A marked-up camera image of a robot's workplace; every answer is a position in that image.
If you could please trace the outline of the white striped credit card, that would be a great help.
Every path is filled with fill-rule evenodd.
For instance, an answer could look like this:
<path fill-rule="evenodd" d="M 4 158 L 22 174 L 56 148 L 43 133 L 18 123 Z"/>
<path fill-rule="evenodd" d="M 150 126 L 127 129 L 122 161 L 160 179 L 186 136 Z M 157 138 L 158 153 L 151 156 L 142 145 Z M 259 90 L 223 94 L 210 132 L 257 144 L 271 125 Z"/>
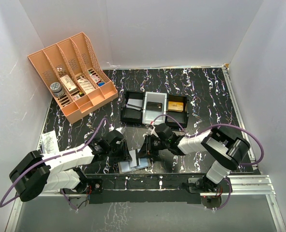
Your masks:
<path fill-rule="evenodd" d="M 132 157 L 132 161 L 130 162 L 130 167 L 134 168 L 137 167 L 140 164 L 139 158 L 136 156 L 137 155 L 137 150 L 131 150 L 129 151 L 130 155 Z"/>

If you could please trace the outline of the grey leather card holder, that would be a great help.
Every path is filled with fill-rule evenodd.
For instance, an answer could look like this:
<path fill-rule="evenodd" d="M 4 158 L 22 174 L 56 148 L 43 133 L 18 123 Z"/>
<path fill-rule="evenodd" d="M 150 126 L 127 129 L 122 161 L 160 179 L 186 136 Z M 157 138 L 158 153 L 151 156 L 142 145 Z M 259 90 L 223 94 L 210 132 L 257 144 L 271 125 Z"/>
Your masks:
<path fill-rule="evenodd" d="M 118 168 L 120 174 L 126 174 L 138 170 L 142 170 L 145 168 L 149 168 L 151 166 L 151 161 L 148 158 L 139 158 L 139 165 L 131 167 L 130 161 L 121 161 L 118 162 Z"/>

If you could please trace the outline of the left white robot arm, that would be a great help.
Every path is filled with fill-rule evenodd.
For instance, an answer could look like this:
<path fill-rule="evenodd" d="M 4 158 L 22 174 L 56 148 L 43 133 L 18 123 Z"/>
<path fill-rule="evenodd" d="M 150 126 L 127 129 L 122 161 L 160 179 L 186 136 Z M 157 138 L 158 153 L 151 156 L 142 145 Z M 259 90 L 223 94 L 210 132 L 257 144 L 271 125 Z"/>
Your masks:
<path fill-rule="evenodd" d="M 80 166 L 103 160 L 131 161 L 123 128 L 114 129 L 103 137 L 95 136 L 88 144 L 55 154 L 28 153 L 10 172 L 9 178 L 17 182 L 15 190 L 21 201 L 28 202 L 44 191 L 72 189 L 82 193 L 88 187 L 87 177 Z"/>

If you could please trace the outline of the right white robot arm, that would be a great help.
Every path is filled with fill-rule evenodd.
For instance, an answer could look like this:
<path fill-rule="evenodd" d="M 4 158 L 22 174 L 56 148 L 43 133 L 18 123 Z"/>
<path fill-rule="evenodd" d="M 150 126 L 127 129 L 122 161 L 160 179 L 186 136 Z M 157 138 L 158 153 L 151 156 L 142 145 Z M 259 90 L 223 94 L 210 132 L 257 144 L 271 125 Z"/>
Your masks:
<path fill-rule="evenodd" d="M 137 158 L 155 157 L 160 150 L 167 149 L 177 156 L 206 151 L 215 159 L 202 178 L 193 183 L 184 184 L 193 190 L 216 191 L 221 186 L 221 181 L 241 165 L 251 147 L 243 138 L 230 137 L 222 126 L 212 127 L 195 136 L 177 135 L 165 123 L 150 126 L 150 130 L 136 154 Z"/>

